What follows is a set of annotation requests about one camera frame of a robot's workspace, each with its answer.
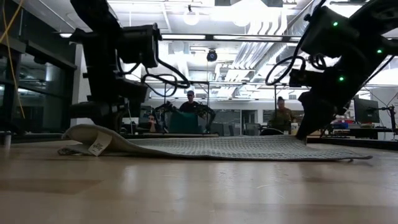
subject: ceiling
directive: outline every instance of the ceiling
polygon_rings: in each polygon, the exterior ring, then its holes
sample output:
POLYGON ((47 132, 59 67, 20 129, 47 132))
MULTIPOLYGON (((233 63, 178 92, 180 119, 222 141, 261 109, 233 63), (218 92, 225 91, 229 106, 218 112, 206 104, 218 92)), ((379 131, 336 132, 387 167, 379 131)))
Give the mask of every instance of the ceiling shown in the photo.
MULTIPOLYGON (((311 0, 296 0, 296 4, 285 4, 283 9, 267 7, 261 0, 237 0, 233 1, 236 3, 232 6, 217 6, 220 1, 215 0, 108 0, 108 2, 122 26, 126 27, 156 22, 163 34, 281 35, 286 31, 287 24, 311 0), (192 6, 192 12, 185 15, 188 12, 188 4, 192 6), (186 18, 193 17, 198 19, 198 22, 193 26, 188 25, 186 18), (242 26, 241 23, 244 24, 244 19, 247 18, 252 18, 251 22, 242 26)), ((358 9, 350 6, 332 7, 345 16, 350 16, 358 9)), ((90 31, 75 13, 70 0, 29 0, 25 1, 24 8, 59 32, 73 32, 76 28, 90 31)), ((295 35, 300 35, 305 26, 306 23, 301 17, 293 22, 291 30, 298 32, 295 35)), ((398 32, 393 31, 388 35, 398 37, 398 32)), ((189 80, 257 83, 264 82, 264 74, 280 60, 279 55, 288 57, 294 48, 294 44, 176 40, 161 42, 159 54, 161 59, 177 67, 189 80), (209 49, 216 50, 218 54, 216 62, 207 62, 206 55, 209 49)), ((144 68, 137 69, 134 75, 128 78, 135 79, 135 76, 142 76, 144 72, 144 68)), ((151 72, 172 73, 162 66, 151 72)), ((212 85, 210 93, 206 93, 200 86, 196 86, 195 89, 197 93, 206 94, 211 98, 261 98, 260 96, 273 95, 273 90, 264 89, 259 85, 212 85)), ((280 94, 285 94, 289 98, 291 92, 291 90, 282 90, 280 94)), ((185 96, 184 90, 179 90, 176 96, 185 96)))

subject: yellow cable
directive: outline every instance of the yellow cable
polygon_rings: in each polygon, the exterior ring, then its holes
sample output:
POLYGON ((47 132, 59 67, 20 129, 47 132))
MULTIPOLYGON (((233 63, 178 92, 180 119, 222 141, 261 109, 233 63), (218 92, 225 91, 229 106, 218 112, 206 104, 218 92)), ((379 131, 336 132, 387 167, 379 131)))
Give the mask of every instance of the yellow cable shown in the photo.
MULTIPOLYGON (((3 19, 4 19, 4 26, 7 27, 6 12, 5 12, 4 8, 2 9, 2 17, 3 17, 3 19)), ((11 48, 10 48, 10 43, 9 43, 7 31, 5 31, 4 34, 6 35, 6 40, 7 40, 7 49, 8 49, 8 57, 9 57, 9 58, 8 58, 8 61, 10 61, 12 78, 14 79, 15 93, 16 93, 16 95, 17 95, 19 107, 21 108, 22 117, 25 119, 25 113, 24 113, 24 109, 23 109, 23 107, 22 107, 21 98, 19 97, 19 94, 18 94, 18 85, 17 85, 17 80, 16 80, 16 77, 15 77, 14 66, 13 66, 13 64, 12 64, 11 48)))
POLYGON ((17 17, 18 12, 19 12, 19 10, 21 9, 23 3, 24 3, 24 0, 21 0, 21 1, 19 2, 18 8, 17 8, 17 10, 15 11, 14 15, 12 16, 12 18, 11 18, 11 20, 10 20, 10 24, 8 24, 8 26, 5 25, 6 30, 4 31, 4 33, 3 33, 2 36, 0 37, 0 43, 2 42, 2 40, 4 39, 4 37, 6 36, 6 34, 8 33, 8 30, 10 29, 12 23, 14 23, 14 20, 15 20, 15 18, 17 17))

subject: towel label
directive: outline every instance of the towel label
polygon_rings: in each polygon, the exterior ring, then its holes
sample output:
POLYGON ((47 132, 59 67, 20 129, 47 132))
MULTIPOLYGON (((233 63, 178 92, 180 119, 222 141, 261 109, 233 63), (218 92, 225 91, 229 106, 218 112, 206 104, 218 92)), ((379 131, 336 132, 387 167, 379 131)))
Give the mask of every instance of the towel label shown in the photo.
POLYGON ((99 156, 107 148, 107 146, 111 144, 111 141, 112 136, 98 131, 97 139, 90 146, 90 148, 88 148, 88 151, 95 156, 99 156))

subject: wooden table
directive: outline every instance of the wooden table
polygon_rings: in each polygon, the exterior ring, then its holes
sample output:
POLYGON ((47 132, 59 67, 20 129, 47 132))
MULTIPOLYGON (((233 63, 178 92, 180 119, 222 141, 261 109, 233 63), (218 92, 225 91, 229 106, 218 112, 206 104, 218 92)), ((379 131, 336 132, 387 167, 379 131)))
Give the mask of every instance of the wooden table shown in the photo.
MULTIPOLYGON (((2 224, 398 223, 398 154, 354 162, 58 156, 0 150, 2 224)), ((313 145, 330 148, 335 146, 313 145)))

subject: green shirt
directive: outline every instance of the green shirt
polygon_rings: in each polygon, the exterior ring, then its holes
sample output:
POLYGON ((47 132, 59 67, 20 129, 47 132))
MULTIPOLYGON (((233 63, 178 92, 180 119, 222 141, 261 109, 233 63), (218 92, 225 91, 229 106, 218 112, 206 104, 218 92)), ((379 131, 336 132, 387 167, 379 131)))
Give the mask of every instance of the green shirt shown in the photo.
POLYGON ((294 117, 292 111, 284 108, 277 109, 276 116, 274 112, 269 122, 272 128, 278 129, 280 131, 290 131, 290 124, 293 122, 293 120, 294 117))

